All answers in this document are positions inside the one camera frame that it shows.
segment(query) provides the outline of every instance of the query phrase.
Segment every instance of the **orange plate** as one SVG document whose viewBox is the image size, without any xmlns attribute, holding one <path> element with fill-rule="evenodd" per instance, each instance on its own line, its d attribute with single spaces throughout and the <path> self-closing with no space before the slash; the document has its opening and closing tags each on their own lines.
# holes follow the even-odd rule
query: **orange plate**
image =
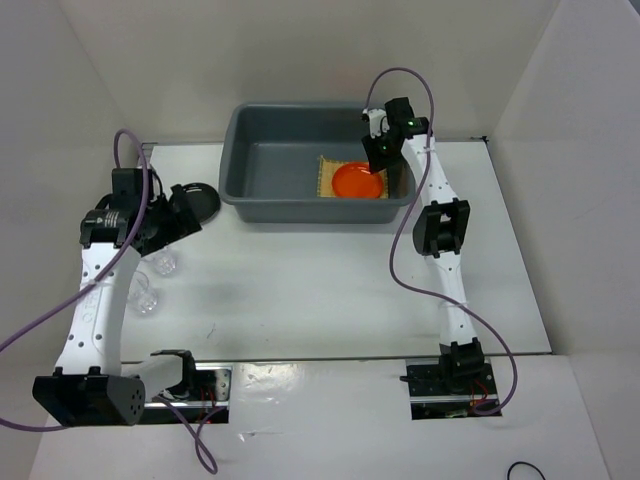
<svg viewBox="0 0 640 480">
<path fill-rule="evenodd" d="M 353 162 L 336 170 L 331 186 L 337 197 L 378 198 L 382 195 L 384 182 L 380 175 L 369 172 L 369 164 Z"/>
</svg>

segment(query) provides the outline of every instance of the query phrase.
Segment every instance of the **gray bin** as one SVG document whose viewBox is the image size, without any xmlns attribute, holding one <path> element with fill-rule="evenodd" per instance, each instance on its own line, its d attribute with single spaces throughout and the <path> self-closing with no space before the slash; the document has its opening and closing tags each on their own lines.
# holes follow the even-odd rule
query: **gray bin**
<svg viewBox="0 0 640 480">
<path fill-rule="evenodd" d="M 406 164 L 388 171 L 389 199 L 320 198 L 319 156 L 366 161 L 368 125 L 355 104 L 244 104 L 227 130 L 220 196 L 245 222 L 389 223 L 415 187 Z"/>
</svg>

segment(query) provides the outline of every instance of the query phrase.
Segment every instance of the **black object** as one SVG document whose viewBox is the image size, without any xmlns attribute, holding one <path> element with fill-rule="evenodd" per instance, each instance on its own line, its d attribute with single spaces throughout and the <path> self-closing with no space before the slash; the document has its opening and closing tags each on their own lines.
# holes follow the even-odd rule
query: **black object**
<svg viewBox="0 0 640 480">
<path fill-rule="evenodd" d="M 413 227 L 413 245 L 420 255 L 440 257 L 440 253 L 460 254 L 469 223 L 471 206 L 466 200 L 433 202 L 422 209 Z"/>
<path fill-rule="evenodd" d="M 540 478 L 542 478 L 542 480 L 547 480 L 547 477 L 544 476 L 544 473 L 542 473 L 542 471 L 538 467 L 536 467 L 533 463 L 523 462 L 523 461 L 514 462 L 511 464 L 511 466 L 509 467 L 509 470 L 507 470 L 507 480 L 511 480 L 511 472 L 518 465 L 525 465 L 527 467 L 533 468 L 536 472 L 538 472 L 538 475 L 540 475 Z"/>
<path fill-rule="evenodd" d="M 138 168 L 116 168 L 111 172 L 113 192 L 103 197 L 95 210 L 82 220 L 80 243 L 113 243 L 120 247 L 133 228 L 142 200 L 143 171 Z M 152 172 L 148 172 L 153 185 Z M 164 193 L 152 199 L 149 195 L 145 216 L 132 247 L 145 256 L 202 229 L 181 185 L 171 187 L 171 199 Z"/>
<path fill-rule="evenodd" d="M 371 138 L 371 135 L 362 137 L 372 173 L 401 164 L 404 160 L 402 145 L 405 139 L 426 134 L 429 130 L 429 120 L 414 115 L 407 97 L 394 98 L 385 103 L 384 107 L 389 130 L 376 138 Z M 368 121 L 369 117 L 363 115 L 363 119 Z"/>
<path fill-rule="evenodd" d="M 482 364 L 474 375 L 468 378 L 457 377 L 454 381 L 445 377 L 438 363 L 407 365 L 407 375 L 400 377 L 400 380 L 409 384 L 411 397 L 470 395 L 471 385 L 475 380 L 480 381 L 490 395 L 497 393 L 490 363 Z"/>
<path fill-rule="evenodd" d="M 486 365 L 482 346 L 475 337 L 472 343 L 465 345 L 458 345 L 458 342 L 453 342 L 450 347 L 440 345 L 440 351 L 442 378 L 450 388 L 454 388 L 456 381 L 473 380 Z"/>
<path fill-rule="evenodd" d="M 497 394 L 493 369 L 489 363 L 483 364 L 476 375 L 455 380 L 447 379 L 437 363 L 409 364 L 407 375 L 401 376 L 400 380 L 409 387 L 413 420 L 478 416 L 470 409 L 469 400 L 460 399 L 460 396 L 471 396 L 474 393 L 478 399 L 482 396 L 484 392 L 475 380 L 487 389 L 488 395 Z M 486 407 L 497 405 L 493 399 L 483 403 Z"/>
<path fill-rule="evenodd" d="M 135 425 L 144 410 L 144 383 L 137 378 L 101 375 L 36 377 L 33 398 L 65 427 Z"/>
<path fill-rule="evenodd" d="M 182 187 L 196 218 L 203 224 L 220 211 L 220 195 L 215 188 L 206 183 L 189 183 Z"/>
<path fill-rule="evenodd" d="M 189 350 L 159 350 L 150 356 L 157 357 L 159 355 L 175 355 L 182 358 L 182 381 L 177 385 L 168 385 L 169 391 L 182 393 L 195 387 L 196 361 Z"/>
<path fill-rule="evenodd" d="M 208 392 L 209 389 L 215 390 L 218 382 L 216 378 L 216 372 L 218 370 L 194 370 L 190 377 L 190 384 L 188 388 L 185 388 L 185 383 L 180 383 L 174 387 L 169 388 L 169 393 L 175 397 L 179 397 L 183 400 L 201 401 L 202 392 Z M 229 370 L 228 377 L 229 385 L 227 388 L 231 388 L 231 371 Z"/>
<path fill-rule="evenodd" d="M 202 408 L 176 407 L 189 423 L 199 423 L 202 419 Z M 168 408 L 145 408 L 138 425 L 170 425 L 180 423 L 178 417 Z M 229 423 L 229 409 L 221 408 L 208 423 L 225 424 Z"/>
</svg>

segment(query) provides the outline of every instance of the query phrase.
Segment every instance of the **clear plastic cup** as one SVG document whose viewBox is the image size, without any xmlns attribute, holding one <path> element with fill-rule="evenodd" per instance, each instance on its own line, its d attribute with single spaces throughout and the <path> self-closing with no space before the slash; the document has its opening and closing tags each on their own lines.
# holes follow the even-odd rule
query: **clear plastic cup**
<svg viewBox="0 0 640 480">
<path fill-rule="evenodd" d="M 153 270 L 162 276 L 171 275 L 178 266 L 176 256 L 169 247 L 164 247 L 156 253 L 147 255 L 142 260 L 151 265 Z"/>
<path fill-rule="evenodd" d="M 155 310 L 157 305 L 158 292 L 151 287 L 149 277 L 142 272 L 136 271 L 129 286 L 127 306 L 137 314 L 147 316 Z"/>
</svg>

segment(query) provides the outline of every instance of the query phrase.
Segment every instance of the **black cable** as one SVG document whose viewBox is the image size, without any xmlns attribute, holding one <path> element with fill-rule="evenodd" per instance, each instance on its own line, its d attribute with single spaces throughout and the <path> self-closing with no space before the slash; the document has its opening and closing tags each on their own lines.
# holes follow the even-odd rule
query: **black cable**
<svg viewBox="0 0 640 480">
<path fill-rule="evenodd" d="M 527 467 L 533 468 L 536 472 L 538 472 L 538 474 L 540 475 L 540 478 L 542 478 L 542 480 L 547 480 L 547 477 L 544 476 L 544 473 L 542 473 L 540 471 L 540 469 L 538 467 L 536 467 L 535 465 L 533 465 L 532 463 L 529 462 L 522 462 L 522 461 L 518 461 L 518 462 L 514 462 L 510 467 L 509 470 L 507 470 L 507 480 L 511 480 L 511 471 L 516 468 L 518 465 L 525 465 Z"/>
</svg>

